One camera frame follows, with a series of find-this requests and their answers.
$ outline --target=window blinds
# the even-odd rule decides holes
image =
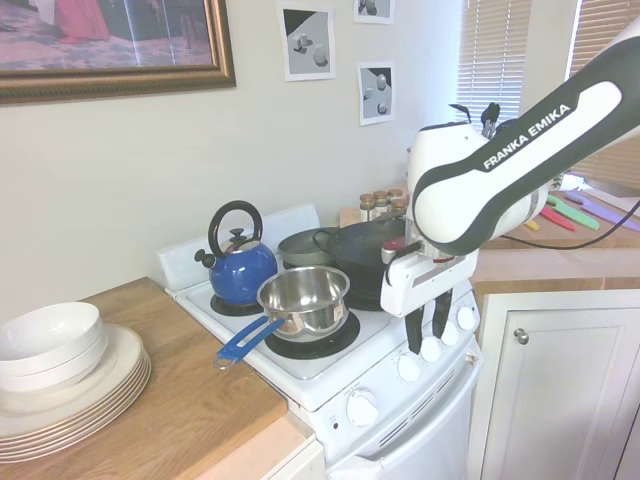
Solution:
[[[571,75],[605,48],[640,15],[640,0],[583,0],[571,61]],[[640,137],[606,148],[574,165],[588,179],[640,188]]]
[[[531,0],[465,0],[457,101],[477,126],[490,102],[499,123],[518,117],[530,11]]]

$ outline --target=purple knife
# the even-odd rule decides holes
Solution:
[[[598,205],[596,202],[592,202],[588,198],[583,197],[582,195],[578,195],[577,193],[565,192],[565,198],[580,205],[585,212],[588,212],[591,215],[595,215],[598,218],[602,218],[607,222],[616,224],[624,218],[623,215],[613,212],[608,208],[603,207],[602,205]],[[640,232],[640,225],[632,222],[631,220],[627,220],[622,224],[622,226],[628,228],[629,230]]]

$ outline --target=stack of plates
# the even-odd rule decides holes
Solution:
[[[151,361],[132,330],[105,325],[107,350],[75,385],[38,395],[0,394],[0,463],[44,457],[97,432],[142,393]]]

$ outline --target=blue pan handle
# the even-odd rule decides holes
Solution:
[[[255,332],[262,325],[267,323],[269,319],[266,316],[262,316],[254,322],[251,322],[245,328],[240,330],[227,344],[218,351],[218,356],[213,361],[213,365],[220,369],[226,370],[231,368],[240,360],[242,360],[256,345],[262,340],[267,338],[278,328],[284,325],[284,320],[278,319],[269,325],[267,328],[257,333],[255,337],[249,340],[244,346],[240,347],[238,344],[244,340],[250,333]]]

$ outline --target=blue kettle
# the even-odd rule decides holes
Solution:
[[[253,220],[253,236],[242,235],[244,229],[230,230],[233,237],[218,243],[218,230],[224,216],[234,210],[248,213]],[[209,247],[213,254],[198,250],[194,257],[209,269],[209,280],[214,292],[228,305],[254,305],[260,286],[278,272],[278,264],[273,252],[260,243],[262,238],[262,217],[248,202],[235,200],[224,205],[211,219],[209,225]]]

